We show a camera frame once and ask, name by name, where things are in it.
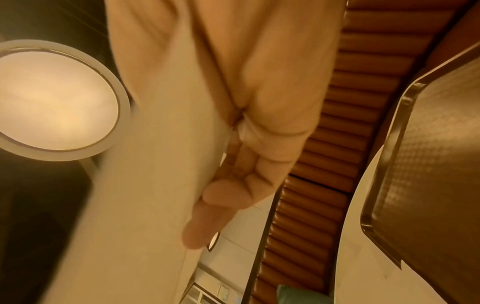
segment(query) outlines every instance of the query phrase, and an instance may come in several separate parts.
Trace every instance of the green cushion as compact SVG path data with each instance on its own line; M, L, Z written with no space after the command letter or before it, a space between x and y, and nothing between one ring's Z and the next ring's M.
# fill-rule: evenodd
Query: green cushion
M324 294L278 285L276 289L278 304L333 304L334 299Z

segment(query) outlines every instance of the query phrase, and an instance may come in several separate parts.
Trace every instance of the round ceiling light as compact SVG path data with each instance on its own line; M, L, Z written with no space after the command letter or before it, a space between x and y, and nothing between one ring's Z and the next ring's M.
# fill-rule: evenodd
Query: round ceiling light
M91 56L56 43L0 43L0 148L50 161L109 148L130 117L120 81Z

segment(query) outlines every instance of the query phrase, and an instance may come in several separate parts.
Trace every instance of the skin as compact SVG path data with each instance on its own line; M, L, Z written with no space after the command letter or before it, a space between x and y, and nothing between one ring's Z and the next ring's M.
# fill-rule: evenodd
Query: skin
M238 210L275 192L318 125L335 63L340 0L192 0L195 43L227 157L195 204L186 247L209 243ZM139 108L175 35L173 1L106 0L113 55Z

